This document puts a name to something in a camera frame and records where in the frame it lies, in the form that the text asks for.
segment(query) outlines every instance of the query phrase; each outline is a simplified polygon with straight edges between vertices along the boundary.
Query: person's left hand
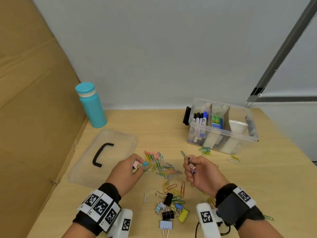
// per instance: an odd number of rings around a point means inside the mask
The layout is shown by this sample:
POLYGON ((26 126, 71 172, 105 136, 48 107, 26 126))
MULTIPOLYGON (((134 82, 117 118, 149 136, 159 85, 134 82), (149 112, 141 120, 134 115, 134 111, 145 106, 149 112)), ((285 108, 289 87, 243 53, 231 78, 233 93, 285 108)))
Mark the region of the person's left hand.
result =
POLYGON ((108 176, 106 183, 113 184, 121 197, 125 196, 137 183, 137 181, 143 175, 143 171, 145 167, 140 167, 134 174, 133 174, 133 163, 134 160, 137 160, 141 164, 145 161, 138 156, 137 154, 131 155, 129 158, 120 161, 111 171, 110 175, 108 176))

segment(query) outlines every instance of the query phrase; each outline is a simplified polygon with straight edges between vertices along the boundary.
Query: bottle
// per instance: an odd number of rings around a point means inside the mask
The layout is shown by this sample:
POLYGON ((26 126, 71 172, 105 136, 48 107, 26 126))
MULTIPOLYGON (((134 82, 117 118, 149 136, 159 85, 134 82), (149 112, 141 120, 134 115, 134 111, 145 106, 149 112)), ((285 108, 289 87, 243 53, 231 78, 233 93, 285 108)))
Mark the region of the bottle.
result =
POLYGON ((105 113, 96 93, 95 86, 91 82, 83 82, 76 86, 79 100, 84 106, 87 117, 94 128, 101 128, 107 123, 105 113))

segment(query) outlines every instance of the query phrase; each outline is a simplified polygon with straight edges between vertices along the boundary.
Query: red paper clip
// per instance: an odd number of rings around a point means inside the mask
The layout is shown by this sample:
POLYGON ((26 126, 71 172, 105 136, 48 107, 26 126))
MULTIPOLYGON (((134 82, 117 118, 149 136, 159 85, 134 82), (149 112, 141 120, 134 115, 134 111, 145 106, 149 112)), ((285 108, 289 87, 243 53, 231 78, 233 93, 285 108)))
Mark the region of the red paper clip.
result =
POLYGON ((184 198, 184 194, 185 194, 185 182, 182 182, 182 187, 180 188, 180 196, 182 198, 184 198))
POLYGON ((166 188, 163 190, 163 192, 164 192, 164 193, 167 193, 169 190, 174 189, 176 186, 177 186, 177 184, 172 184, 172 185, 166 187, 166 188))

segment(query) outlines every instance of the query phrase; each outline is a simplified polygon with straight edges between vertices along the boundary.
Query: black wire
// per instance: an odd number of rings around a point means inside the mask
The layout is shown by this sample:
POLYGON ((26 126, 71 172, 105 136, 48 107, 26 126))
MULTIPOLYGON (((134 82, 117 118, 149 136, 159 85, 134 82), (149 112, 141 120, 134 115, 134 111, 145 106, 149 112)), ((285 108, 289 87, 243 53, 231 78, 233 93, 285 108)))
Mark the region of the black wire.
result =
POLYGON ((226 236, 230 233, 231 231, 231 226, 229 226, 229 230, 226 233, 220 233, 221 236, 226 236))
POLYGON ((197 229, 198 229, 198 226, 199 226, 199 222, 198 222, 197 225, 196 225, 195 238, 197 238, 197 229))

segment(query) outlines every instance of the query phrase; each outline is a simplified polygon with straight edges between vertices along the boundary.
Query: brown cardboard wall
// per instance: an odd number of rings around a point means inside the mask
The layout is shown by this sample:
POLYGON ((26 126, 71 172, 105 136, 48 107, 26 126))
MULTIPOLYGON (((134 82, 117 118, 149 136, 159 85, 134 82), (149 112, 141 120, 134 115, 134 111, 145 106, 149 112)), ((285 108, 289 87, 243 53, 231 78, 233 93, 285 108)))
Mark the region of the brown cardboard wall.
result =
POLYGON ((86 117, 78 83, 33 3, 0 0, 2 237, 26 237, 59 181, 86 117))

